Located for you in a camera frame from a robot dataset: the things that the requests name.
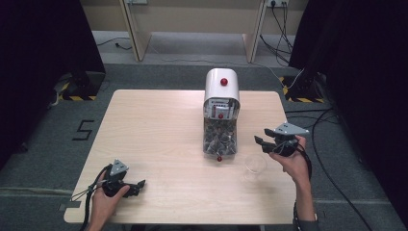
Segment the power cord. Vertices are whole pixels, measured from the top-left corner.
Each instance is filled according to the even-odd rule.
[[[106,44],[106,43],[108,43],[108,42],[110,42],[110,41],[117,40],[117,39],[129,39],[129,38],[126,38],[126,37],[112,38],[112,39],[106,40],[106,41],[104,41],[104,42],[102,42],[102,43],[98,43],[98,44],[96,44],[96,45],[97,45],[97,46],[101,46],[101,45],[104,45],[104,44]],[[118,42],[115,43],[115,46],[116,46],[117,48],[122,48],[123,50],[130,50],[130,49],[132,49],[132,46],[131,46],[131,47],[123,47],[123,46],[121,46]]]
[[[313,125],[312,128],[312,144],[313,144],[313,149],[316,153],[316,156],[318,158],[319,164],[324,172],[324,174],[327,176],[327,178],[330,180],[330,182],[332,183],[332,185],[336,188],[336,190],[343,196],[343,198],[345,199],[345,201],[347,201],[347,203],[351,206],[351,208],[354,210],[354,212],[360,217],[361,221],[366,225],[366,227],[369,229],[369,231],[371,231],[371,227],[369,225],[369,223],[366,221],[366,219],[363,217],[363,215],[357,210],[357,208],[354,206],[354,204],[347,198],[347,196],[344,194],[344,192],[339,188],[339,186],[334,182],[333,178],[329,175],[328,171],[326,170],[320,155],[318,153],[318,150],[316,148],[316,144],[315,144],[315,129],[316,129],[316,125],[319,123],[319,121],[324,117],[324,115],[328,112],[330,112],[331,110],[333,110],[332,108],[327,109],[324,113],[322,113],[317,121],[315,122],[315,124]]]
[[[288,20],[288,5],[287,5],[286,2],[282,2],[282,6],[283,6],[283,27],[281,26],[281,23],[279,22],[276,14],[275,14],[275,11],[274,11],[275,5],[276,5],[276,2],[272,1],[271,2],[271,11],[272,11],[273,17],[276,20],[276,23],[278,24],[279,30],[281,31],[281,37],[280,37],[280,39],[278,41],[277,47],[273,48],[269,44],[267,44],[262,37],[261,37],[261,39],[266,44],[267,48],[272,53],[274,53],[276,55],[276,61],[282,66],[287,66],[286,64],[288,64],[289,61],[287,59],[283,59],[283,56],[281,56],[280,54],[278,55],[278,51],[280,51],[279,46],[280,46],[280,43],[281,43],[281,41],[283,39],[286,42],[286,44],[288,46],[288,50],[289,50],[289,52],[285,52],[285,53],[292,54],[293,46],[292,46],[291,42],[289,41],[287,33],[286,33],[286,23],[287,23],[287,20]],[[279,61],[278,58],[281,59],[282,61],[284,61],[286,64],[281,64],[281,62]]]

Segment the cable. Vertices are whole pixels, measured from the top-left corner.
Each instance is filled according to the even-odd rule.
[[[291,54],[291,53],[289,53],[289,52],[287,52],[287,51],[283,51],[283,50],[279,50],[279,49],[277,49],[277,48],[274,48],[273,46],[271,46],[271,45],[269,45],[265,40],[264,40],[264,37],[262,36],[262,35],[259,35],[259,37],[261,38],[261,40],[264,42],[264,44],[265,44],[265,46],[267,47],[267,49],[270,51],[270,52],[272,52],[275,56],[276,56],[276,61],[279,63],[279,61],[278,61],[278,57],[279,57],[279,59],[281,59],[281,60],[283,60],[284,62],[286,62],[287,64],[289,63],[289,61],[285,58],[285,57],[283,57],[281,54],[279,54],[279,52],[283,52],[283,53],[286,53],[286,54]]]
[[[123,47],[123,46],[119,45],[119,43],[115,43],[115,46],[116,46],[116,47],[119,47],[119,48],[122,48],[123,50],[130,50],[130,49],[132,49],[132,46],[131,46],[131,47]]]
[[[28,192],[34,194],[60,194],[60,195],[72,195],[72,191],[67,190],[52,190],[52,189],[43,189],[43,188],[19,188],[19,187],[2,187],[0,192]]]
[[[328,120],[329,118],[335,117],[335,116],[337,116],[337,115],[332,115],[332,116],[326,117],[326,118],[324,118],[324,119],[321,119],[319,122],[329,122],[329,123],[333,123],[333,124],[340,124],[340,122],[335,122],[335,121],[330,121],[330,120]],[[306,115],[287,116],[287,118],[294,118],[294,117],[305,117],[305,118],[317,119],[316,117],[306,116]],[[308,126],[302,126],[302,127],[303,127],[303,128],[309,128],[309,127],[312,127],[313,125],[314,125],[314,124],[308,125]]]
[[[94,187],[96,186],[96,184],[98,183],[99,177],[102,175],[102,173],[111,165],[108,165],[104,168],[102,168],[102,170],[99,172],[99,174],[96,176],[96,179],[93,181],[93,183],[88,186],[88,189],[85,190],[85,192],[87,193],[87,199],[85,201],[85,217],[84,217],[84,222],[82,223],[81,226],[81,231],[84,231],[85,228],[87,228],[88,225],[88,220],[89,220],[89,203],[90,203],[90,198],[94,192]]]
[[[354,212],[356,212],[356,214],[360,217],[360,219],[363,221],[363,223],[367,226],[367,228],[369,230],[372,230],[370,225],[367,223],[366,219],[363,217],[363,215],[357,210],[357,208],[353,205],[353,203],[347,198],[347,196],[344,194],[344,192],[339,188],[339,186],[334,182],[333,178],[329,175],[329,173],[327,172],[321,158],[320,155],[318,154],[318,150],[316,149],[316,144],[315,144],[315,128],[316,125],[319,123],[319,120],[321,120],[321,118],[328,112],[330,112],[332,109],[328,109],[326,110],[324,113],[322,113],[319,117],[318,120],[316,121],[316,123],[313,125],[312,128],[312,144],[313,144],[313,149],[316,153],[316,156],[318,158],[319,164],[324,172],[324,174],[327,176],[327,178],[330,180],[330,182],[333,184],[333,186],[336,188],[336,190],[343,196],[343,198],[347,201],[347,203],[351,206],[351,208],[354,210]]]
[[[129,39],[129,38],[126,38],[126,37],[112,38],[112,39],[106,40],[106,41],[104,41],[102,43],[97,43],[96,45],[100,46],[100,45],[106,44],[106,43],[108,43],[110,41],[117,40],[117,39]]]

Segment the hand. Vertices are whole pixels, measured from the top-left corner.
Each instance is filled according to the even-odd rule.
[[[298,139],[298,148],[306,148],[306,139],[296,136]],[[279,162],[283,171],[288,172],[296,184],[296,209],[300,220],[316,220],[313,208],[312,187],[309,180],[309,169],[302,154],[295,151],[291,156],[284,157],[276,153],[269,153],[269,156]]]
[[[298,139],[298,148],[300,150],[306,148],[306,139],[300,136],[296,136],[296,138]],[[283,171],[288,172],[296,184],[309,182],[307,163],[299,151],[296,150],[289,157],[284,157],[273,152],[269,153],[269,156],[282,165]]]
[[[106,171],[104,171],[99,177],[99,181],[102,181],[105,177]],[[97,185],[97,189],[92,197],[92,213],[89,221],[89,231],[102,230],[106,221],[114,214],[116,205],[120,198],[125,195],[130,187],[128,185],[122,187],[116,195],[108,197],[103,192],[102,187]]]

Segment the beige wall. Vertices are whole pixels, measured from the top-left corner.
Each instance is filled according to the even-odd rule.
[[[93,31],[128,31],[125,24],[121,0],[81,0],[90,28]],[[290,0],[288,7],[287,34],[295,35],[308,0]],[[283,10],[275,8],[275,14],[283,25]],[[263,35],[280,35],[270,8],[265,12],[261,33]]]
[[[300,19],[302,18],[303,12],[306,8],[308,0],[290,0],[288,6],[288,20],[286,23],[287,35],[294,36],[297,32],[297,27],[299,26]],[[283,9],[275,8],[274,12],[279,20],[281,26],[283,26]],[[263,35],[280,35],[278,24],[276,19],[273,17],[271,8],[267,8],[265,11],[264,22],[262,25],[261,34]]]
[[[128,31],[120,0],[81,0],[93,31]]]

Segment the wrist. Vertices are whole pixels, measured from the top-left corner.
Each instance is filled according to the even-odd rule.
[[[104,223],[90,222],[87,231],[101,231]]]

